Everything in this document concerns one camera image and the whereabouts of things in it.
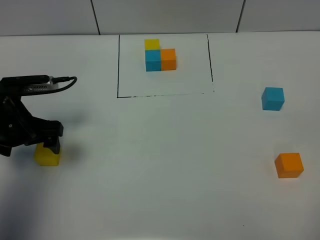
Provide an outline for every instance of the block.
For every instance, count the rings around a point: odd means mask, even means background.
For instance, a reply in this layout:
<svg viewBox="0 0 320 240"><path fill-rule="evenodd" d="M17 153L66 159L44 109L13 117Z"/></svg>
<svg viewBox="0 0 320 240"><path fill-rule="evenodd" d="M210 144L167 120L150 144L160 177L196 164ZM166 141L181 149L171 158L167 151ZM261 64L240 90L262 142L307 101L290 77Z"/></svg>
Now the block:
<svg viewBox="0 0 320 240"><path fill-rule="evenodd" d="M285 103L284 90L281 87L266 87L261 100L263 110L280 111Z"/></svg>
<svg viewBox="0 0 320 240"><path fill-rule="evenodd" d="M144 40L144 50L160 50L159 39L146 39L146 40Z"/></svg>
<svg viewBox="0 0 320 240"><path fill-rule="evenodd" d="M280 179L297 178L304 171L299 153L280 153L274 163Z"/></svg>
<svg viewBox="0 0 320 240"><path fill-rule="evenodd" d="M147 72L161 71L161 51L145 51L145 69Z"/></svg>
<svg viewBox="0 0 320 240"><path fill-rule="evenodd" d="M161 49L161 70L170 71L177 69L177 57L176 50L172 49Z"/></svg>
<svg viewBox="0 0 320 240"><path fill-rule="evenodd" d="M59 154L54 154L49 148L44 147L44 143L36 145L34 160L40 166L58 166L61 156L61 148Z"/></svg>

